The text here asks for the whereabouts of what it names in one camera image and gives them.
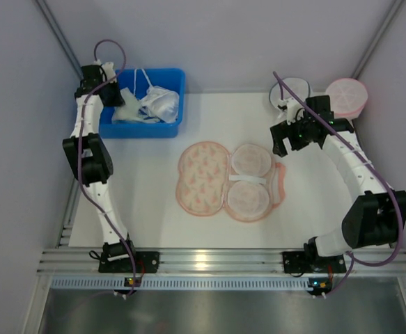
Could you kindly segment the pink floral laundry bag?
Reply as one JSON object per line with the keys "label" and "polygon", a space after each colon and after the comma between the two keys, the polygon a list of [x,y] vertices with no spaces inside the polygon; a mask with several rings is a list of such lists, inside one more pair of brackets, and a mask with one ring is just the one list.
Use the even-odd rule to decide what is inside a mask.
{"label": "pink floral laundry bag", "polygon": [[176,200],[189,214],[214,216],[221,210],[253,223],[286,198],[286,167],[265,148],[246,143],[229,152],[213,141],[189,146],[178,162]]}

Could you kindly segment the light green bra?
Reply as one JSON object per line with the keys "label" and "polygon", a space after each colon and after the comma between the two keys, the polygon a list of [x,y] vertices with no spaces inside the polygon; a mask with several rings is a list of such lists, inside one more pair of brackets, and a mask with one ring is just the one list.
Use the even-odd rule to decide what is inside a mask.
{"label": "light green bra", "polygon": [[124,105],[117,106],[114,109],[112,116],[112,122],[143,122],[144,119],[140,114],[141,103],[131,93],[128,88],[123,88],[120,94],[124,100]]}

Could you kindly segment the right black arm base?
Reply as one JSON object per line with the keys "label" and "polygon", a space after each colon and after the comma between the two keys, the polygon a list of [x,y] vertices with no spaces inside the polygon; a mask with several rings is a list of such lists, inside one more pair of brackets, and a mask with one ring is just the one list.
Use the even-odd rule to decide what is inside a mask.
{"label": "right black arm base", "polygon": [[342,255],[333,257],[311,257],[304,251],[282,252],[283,270],[286,274],[345,273],[347,271]]}

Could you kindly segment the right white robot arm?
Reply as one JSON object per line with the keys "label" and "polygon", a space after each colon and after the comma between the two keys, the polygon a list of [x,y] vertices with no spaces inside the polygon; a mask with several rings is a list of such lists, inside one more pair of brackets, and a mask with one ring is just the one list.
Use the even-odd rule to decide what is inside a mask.
{"label": "right white robot arm", "polygon": [[286,120],[271,127],[274,154],[284,157],[311,143],[336,166],[352,199],[352,206],[333,231],[310,238],[304,244],[307,256],[334,257],[367,246],[397,242],[406,220],[406,192],[395,191],[375,175],[373,165],[360,148],[349,120],[335,118],[327,95],[276,103]]}

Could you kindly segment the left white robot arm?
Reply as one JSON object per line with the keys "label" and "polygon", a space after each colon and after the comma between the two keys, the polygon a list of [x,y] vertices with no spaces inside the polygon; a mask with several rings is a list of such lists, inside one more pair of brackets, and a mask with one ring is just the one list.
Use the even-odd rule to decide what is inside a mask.
{"label": "left white robot arm", "polygon": [[102,228],[100,261],[134,259],[135,250],[111,198],[109,178],[114,165],[99,135],[100,116],[106,106],[122,106],[117,74],[112,63],[95,61],[81,68],[83,78],[75,91],[77,116],[70,137],[62,142],[75,179],[85,199],[94,206]]}

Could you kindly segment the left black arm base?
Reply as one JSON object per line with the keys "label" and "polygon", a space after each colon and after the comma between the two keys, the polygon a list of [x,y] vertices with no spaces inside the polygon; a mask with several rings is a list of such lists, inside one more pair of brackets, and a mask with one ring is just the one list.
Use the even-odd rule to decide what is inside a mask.
{"label": "left black arm base", "polygon": [[[132,250],[136,273],[157,273],[159,268],[159,252]],[[112,246],[102,250],[98,255],[96,252],[89,255],[98,261],[100,273],[133,273],[132,259],[127,249],[122,245]]]}

